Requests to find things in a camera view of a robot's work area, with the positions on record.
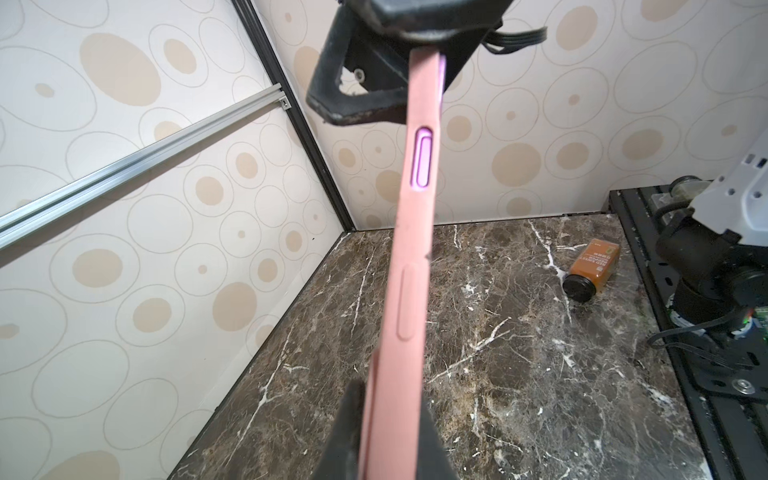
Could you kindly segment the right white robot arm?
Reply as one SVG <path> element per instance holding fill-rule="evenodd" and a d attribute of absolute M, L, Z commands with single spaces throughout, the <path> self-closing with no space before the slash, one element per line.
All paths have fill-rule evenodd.
<path fill-rule="evenodd" d="M 678 331 L 767 302 L 763 1 L 326 1 L 278 14 L 353 216 L 395 229 L 384 347 L 421 336 L 435 222 L 654 196 Z"/>

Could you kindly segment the pink phone case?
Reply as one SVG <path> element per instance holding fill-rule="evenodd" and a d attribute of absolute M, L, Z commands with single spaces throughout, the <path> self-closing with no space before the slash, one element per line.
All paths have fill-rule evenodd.
<path fill-rule="evenodd" d="M 366 387 L 361 479 L 416 477 L 441 144 L 440 54 L 412 52 L 406 147 L 379 343 Z"/>

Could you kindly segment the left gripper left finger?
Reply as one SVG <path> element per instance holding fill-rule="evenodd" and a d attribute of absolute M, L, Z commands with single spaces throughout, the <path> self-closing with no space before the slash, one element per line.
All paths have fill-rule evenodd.
<path fill-rule="evenodd" d="M 364 405 L 365 382 L 359 379 L 352 380 L 345 389 L 312 479 L 354 480 L 358 478 Z"/>

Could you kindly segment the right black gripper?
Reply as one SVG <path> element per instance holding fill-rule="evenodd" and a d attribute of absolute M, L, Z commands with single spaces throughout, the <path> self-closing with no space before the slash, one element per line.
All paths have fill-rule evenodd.
<path fill-rule="evenodd" d="M 546 40 L 544 27 L 503 31 L 509 5 L 497 0 L 342 1 L 306 102 L 335 126 L 403 124 L 413 51 L 440 54 L 442 86 L 448 88 L 480 46 L 508 55 Z"/>

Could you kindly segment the purple smartphone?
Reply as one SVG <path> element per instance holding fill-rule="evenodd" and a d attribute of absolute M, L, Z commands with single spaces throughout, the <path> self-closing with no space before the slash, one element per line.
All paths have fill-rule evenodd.
<path fill-rule="evenodd" d="M 437 100 L 440 110 L 442 110 L 444 90 L 445 90 L 445 78 L 446 78 L 446 57 L 444 55 L 439 56 L 439 69 L 438 69 L 438 89 Z"/>

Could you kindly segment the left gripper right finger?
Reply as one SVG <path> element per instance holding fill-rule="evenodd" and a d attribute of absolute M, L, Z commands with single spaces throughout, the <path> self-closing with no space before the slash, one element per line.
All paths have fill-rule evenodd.
<path fill-rule="evenodd" d="M 417 480 L 458 480 L 425 399 L 421 401 Z"/>

